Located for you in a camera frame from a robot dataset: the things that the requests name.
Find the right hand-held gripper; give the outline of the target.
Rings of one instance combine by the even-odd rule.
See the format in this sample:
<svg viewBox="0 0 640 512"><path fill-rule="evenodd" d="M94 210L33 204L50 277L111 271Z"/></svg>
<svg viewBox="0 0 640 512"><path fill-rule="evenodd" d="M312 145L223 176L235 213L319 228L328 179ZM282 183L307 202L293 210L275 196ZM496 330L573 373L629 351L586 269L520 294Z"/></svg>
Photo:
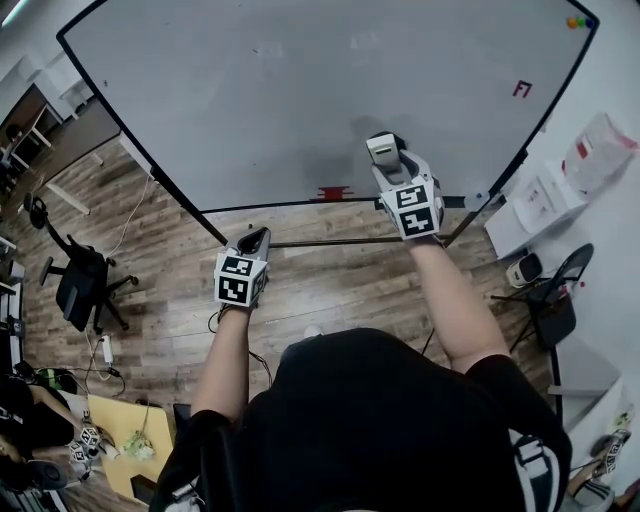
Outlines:
<svg viewBox="0 0 640 512"><path fill-rule="evenodd" d="M418 155L402 149L399 158L400 170L409 173L409 181L393 182L384 168L371 166L380 189L379 203L403 240L437 236L444 218L439 181Z"/></svg>

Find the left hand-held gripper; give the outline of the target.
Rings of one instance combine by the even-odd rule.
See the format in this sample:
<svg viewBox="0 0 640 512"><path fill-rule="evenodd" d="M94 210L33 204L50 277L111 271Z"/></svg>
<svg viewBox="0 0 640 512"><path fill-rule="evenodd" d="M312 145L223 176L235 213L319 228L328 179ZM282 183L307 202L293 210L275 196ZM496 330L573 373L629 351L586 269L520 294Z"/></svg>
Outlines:
<svg viewBox="0 0 640 512"><path fill-rule="evenodd" d="M237 236L237 251L257 251L259 259L240 255L227 249L217 256L214 271L214 299L230 306L253 307L267 283L267 260L271 230L267 227L248 228Z"/></svg>

